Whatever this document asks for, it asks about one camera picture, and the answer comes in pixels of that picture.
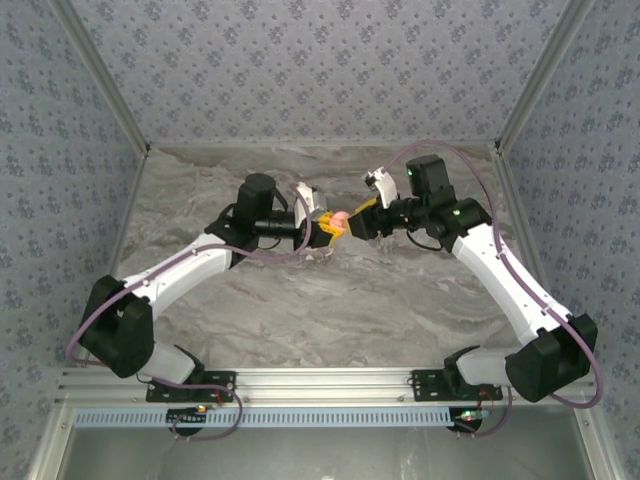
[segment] marble surface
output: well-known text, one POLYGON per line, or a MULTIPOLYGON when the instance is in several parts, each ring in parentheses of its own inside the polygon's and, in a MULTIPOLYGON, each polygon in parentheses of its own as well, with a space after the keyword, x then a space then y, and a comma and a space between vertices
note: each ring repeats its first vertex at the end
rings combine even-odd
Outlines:
MULTIPOLYGON (((152 151, 118 274, 137 273, 192 241, 235 200, 251 172, 274 176, 288 199, 293 194, 286 185, 302 179, 326 192, 330 208, 353 210, 371 196, 363 172, 386 164, 397 150, 152 151)), ((458 198, 472 196, 486 206, 473 176, 451 154, 425 148, 404 161, 432 152, 447 161, 458 198)), ((515 246, 499 181, 486 157, 479 149, 473 161, 498 200, 503 235, 515 246)), ((400 193, 408 195, 404 161, 392 174, 400 193)), ((429 241, 424 234, 417 237, 429 241)), ((290 249, 283 241, 275 251, 290 249)), ((469 345, 516 343, 482 284, 446 252, 420 250, 396 232, 370 242, 343 237, 329 253, 308 252, 278 265, 245 260, 165 310, 156 322, 156 339, 186 348, 209 367, 431 366, 469 345)))

